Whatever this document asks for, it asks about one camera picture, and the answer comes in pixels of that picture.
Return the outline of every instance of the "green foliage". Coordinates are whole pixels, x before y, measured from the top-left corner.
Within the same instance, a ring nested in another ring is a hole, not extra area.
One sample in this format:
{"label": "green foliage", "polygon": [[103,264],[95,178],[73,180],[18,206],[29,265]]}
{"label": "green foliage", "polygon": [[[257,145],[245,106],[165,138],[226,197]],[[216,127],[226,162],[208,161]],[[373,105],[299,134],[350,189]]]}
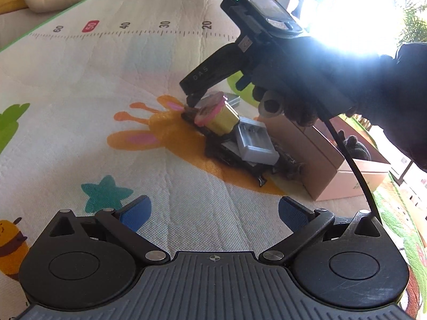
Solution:
{"label": "green foliage", "polygon": [[403,3],[396,2],[396,7],[402,9],[404,24],[397,39],[398,46],[408,42],[427,42],[427,22],[421,16],[427,10],[427,0],[404,0]]}

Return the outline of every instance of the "white plastic box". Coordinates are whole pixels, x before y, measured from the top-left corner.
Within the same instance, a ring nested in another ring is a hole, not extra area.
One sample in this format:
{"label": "white plastic box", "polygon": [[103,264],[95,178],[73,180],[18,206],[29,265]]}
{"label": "white plastic box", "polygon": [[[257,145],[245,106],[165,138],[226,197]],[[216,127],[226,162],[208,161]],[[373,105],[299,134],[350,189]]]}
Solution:
{"label": "white plastic box", "polygon": [[240,117],[236,139],[243,161],[274,165],[279,159],[262,122]]}

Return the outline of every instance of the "metal screw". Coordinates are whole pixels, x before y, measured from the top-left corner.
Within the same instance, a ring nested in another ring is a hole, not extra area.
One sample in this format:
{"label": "metal screw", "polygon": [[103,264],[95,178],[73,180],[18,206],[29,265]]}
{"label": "metal screw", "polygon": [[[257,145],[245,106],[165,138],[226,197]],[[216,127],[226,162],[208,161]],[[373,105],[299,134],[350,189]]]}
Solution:
{"label": "metal screw", "polygon": [[145,254],[145,257],[150,261],[161,261],[166,258],[166,254],[160,250],[151,250]]}
{"label": "metal screw", "polygon": [[283,253],[278,250],[267,250],[263,252],[263,256],[267,260],[278,261],[283,259],[285,255],[283,255]]}

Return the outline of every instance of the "yellow fabric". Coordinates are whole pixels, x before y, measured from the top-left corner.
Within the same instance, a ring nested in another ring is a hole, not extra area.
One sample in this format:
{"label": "yellow fabric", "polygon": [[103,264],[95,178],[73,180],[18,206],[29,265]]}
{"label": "yellow fabric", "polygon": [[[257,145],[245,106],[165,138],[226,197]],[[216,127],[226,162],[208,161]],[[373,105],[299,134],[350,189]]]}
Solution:
{"label": "yellow fabric", "polygon": [[28,8],[24,0],[0,0],[0,15]]}

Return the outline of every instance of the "play mat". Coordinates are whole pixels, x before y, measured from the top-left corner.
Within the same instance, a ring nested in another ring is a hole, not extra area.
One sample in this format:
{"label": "play mat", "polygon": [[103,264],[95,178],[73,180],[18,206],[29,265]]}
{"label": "play mat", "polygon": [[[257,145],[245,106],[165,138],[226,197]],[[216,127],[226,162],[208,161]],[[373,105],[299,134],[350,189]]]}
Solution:
{"label": "play mat", "polygon": [[[171,256],[259,254],[291,234],[278,216],[277,182],[259,188],[207,159],[203,137],[180,118],[179,81],[239,35],[220,2],[85,0],[1,51],[1,320],[25,309],[19,265],[62,208],[92,215],[146,194],[152,205],[138,233]],[[213,89],[230,91],[235,79]],[[257,115],[246,102],[239,110]],[[416,287],[403,301],[420,304],[426,259],[417,232],[386,190],[376,196],[413,266]]]}

